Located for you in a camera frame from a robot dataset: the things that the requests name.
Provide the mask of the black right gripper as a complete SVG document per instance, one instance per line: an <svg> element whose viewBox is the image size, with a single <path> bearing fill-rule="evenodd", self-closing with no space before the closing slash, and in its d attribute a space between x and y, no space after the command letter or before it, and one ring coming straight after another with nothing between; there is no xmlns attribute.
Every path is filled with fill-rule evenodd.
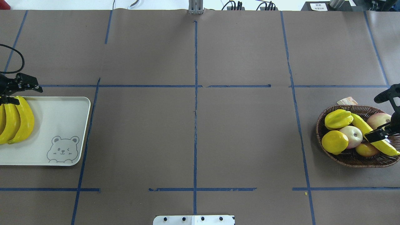
<svg viewBox="0 0 400 225"><path fill-rule="evenodd" d="M383 127L368 132L364 135L365 139L370 142L378 142L386 139L388 136L399 134L400 132L400 108L394 109L390 122L387 122Z"/></svg>

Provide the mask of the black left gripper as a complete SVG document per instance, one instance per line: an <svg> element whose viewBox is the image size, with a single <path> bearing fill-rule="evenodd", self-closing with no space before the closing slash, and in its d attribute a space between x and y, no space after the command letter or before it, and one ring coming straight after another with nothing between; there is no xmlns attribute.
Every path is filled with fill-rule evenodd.
<svg viewBox="0 0 400 225"><path fill-rule="evenodd" d="M0 105L2 104L14 104L20 105L18 99L10 97L12 94L21 91L33 90L39 93L43 93L43 88L39 86L36 77L17 73L15 79L7 78L5 75L0 75Z"/></svg>

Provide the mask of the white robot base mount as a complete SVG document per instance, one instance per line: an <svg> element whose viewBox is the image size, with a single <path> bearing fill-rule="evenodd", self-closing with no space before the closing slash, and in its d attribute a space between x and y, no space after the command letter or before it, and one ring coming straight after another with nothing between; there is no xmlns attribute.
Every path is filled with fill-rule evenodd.
<svg viewBox="0 0 400 225"><path fill-rule="evenodd" d="M232 215L165 215L156 216L153 225L235 225Z"/></svg>

